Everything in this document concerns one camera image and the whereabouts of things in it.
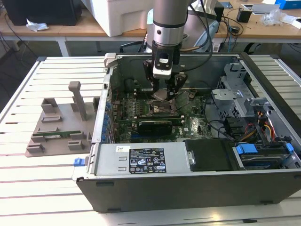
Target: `plastic bag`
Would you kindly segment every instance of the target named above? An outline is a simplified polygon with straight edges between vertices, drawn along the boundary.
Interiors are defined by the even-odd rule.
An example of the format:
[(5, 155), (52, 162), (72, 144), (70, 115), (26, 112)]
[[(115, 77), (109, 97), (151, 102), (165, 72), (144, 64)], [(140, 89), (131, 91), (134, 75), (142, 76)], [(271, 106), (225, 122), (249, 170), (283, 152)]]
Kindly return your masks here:
[(261, 17), (261, 22), (265, 26), (279, 24), (282, 25), (281, 19), (286, 16), (286, 13), (282, 13), (280, 9), (274, 9), (269, 14), (265, 14)]

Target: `wooden desk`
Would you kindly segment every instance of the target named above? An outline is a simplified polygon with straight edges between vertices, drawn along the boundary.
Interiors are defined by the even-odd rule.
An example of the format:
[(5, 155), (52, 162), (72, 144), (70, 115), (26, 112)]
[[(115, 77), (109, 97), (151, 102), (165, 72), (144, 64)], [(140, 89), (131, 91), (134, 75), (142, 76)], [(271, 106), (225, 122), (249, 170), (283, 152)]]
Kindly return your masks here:
[[(242, 1), (230, 1), (233, 8), (239, 8)], [(248, 4), (260, 3), (261, 0), (251, 0)], [(225, 9), (226, 16), (230, 10)], [(292, 16), (301, 16), (301, 9), (284, 10), (283, 12)], [(229, 12), (228, 17), (236, 20), (238, 11)], [(0, 31), (6, 40), (18, 40), (4, 20), (5, 13), (0, 17)], [(248, 23), (241, 23), (244, 32), (238, 38), (237, 42), (271, 42), (271, 43), (300, 43), (301, 30), (291, 26), (290, 24), (264, 26), (260, 23), (261, 16), (251, 15)], [(57, 41), (62, 55), (69, 56), (66, 41), (139, 41), (145, 35), (145, 30), (138, 29), (123, 33), (121, 36), (108, 37), (101, 26), (96, 22), (88, 10), (83, 10), (82, 17), (76, 26), (50, 25), (48, 30), (33, 32), (26, 26), (13, 26), (9, 22), (12, 29), (20, 36), (22, 40), (51, 40)], [(214, 46), (219, 46), (227, 35), (227, 27), (221, 23), (218, 33), (213, 39)]]

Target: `circuit board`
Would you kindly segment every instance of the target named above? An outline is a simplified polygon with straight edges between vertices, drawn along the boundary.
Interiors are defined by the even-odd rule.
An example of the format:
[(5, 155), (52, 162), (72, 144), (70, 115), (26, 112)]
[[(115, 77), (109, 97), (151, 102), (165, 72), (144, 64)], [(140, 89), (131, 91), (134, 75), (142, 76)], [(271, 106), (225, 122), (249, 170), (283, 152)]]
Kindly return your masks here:
[[(212, 138), (203, 116), (205, 96), (183, 91), (176, 98), (160, 102), (150, 94), (126, 94), (113, 102), (115, 138), (118, 143), (182, 142)], [(170, 125), (168, 134), (141, 134), (142, 123)]]

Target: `blue latch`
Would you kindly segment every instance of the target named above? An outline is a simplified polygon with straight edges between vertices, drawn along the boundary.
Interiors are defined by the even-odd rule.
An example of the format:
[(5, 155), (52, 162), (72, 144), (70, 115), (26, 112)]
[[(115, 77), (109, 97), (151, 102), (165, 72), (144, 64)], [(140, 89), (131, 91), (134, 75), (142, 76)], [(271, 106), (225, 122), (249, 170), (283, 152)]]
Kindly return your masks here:
[(293, 146), (291, 144), (286, 144), (285, 146), (286, 146), (287, 150), (289, 151), (289, 153), (292, 154), (293, 153)]
[(258, 151), (253, 144), (240, 144), (236, 147), (238, 154), (257, 154)]
[(81, 159), (81, 158), (75, 159), (73, 166), (85, 166), (85, 159)]

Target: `white paper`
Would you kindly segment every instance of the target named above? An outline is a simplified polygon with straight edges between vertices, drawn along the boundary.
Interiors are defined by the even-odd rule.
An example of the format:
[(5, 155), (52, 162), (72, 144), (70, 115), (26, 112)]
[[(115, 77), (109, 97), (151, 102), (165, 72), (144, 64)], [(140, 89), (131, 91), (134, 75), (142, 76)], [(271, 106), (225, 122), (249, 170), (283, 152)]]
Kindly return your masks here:
[(130, 152), (131, 146), (116, 146), (116, 152)]
[(286, 15), (280, 21), (287, 24), (292, 24), (292, 22), (297, 19), (295, 16)]
[(47, 24), (42, 23), (42, 24), (37, 24), (34, 22), (27, 20), (27, 25), (26, 27), (28, 27), (30, 30), (34, 31), (34, 32), (38, 32), (38, 31), (42, 31), (42, 30), (47, 30), (49, 29), (49, 27), (47, 27)]
[(274, 5), (276, 2), (276, 0), (263, 0), (262, 3), (264, 4), (270, 4), (270, 5)]

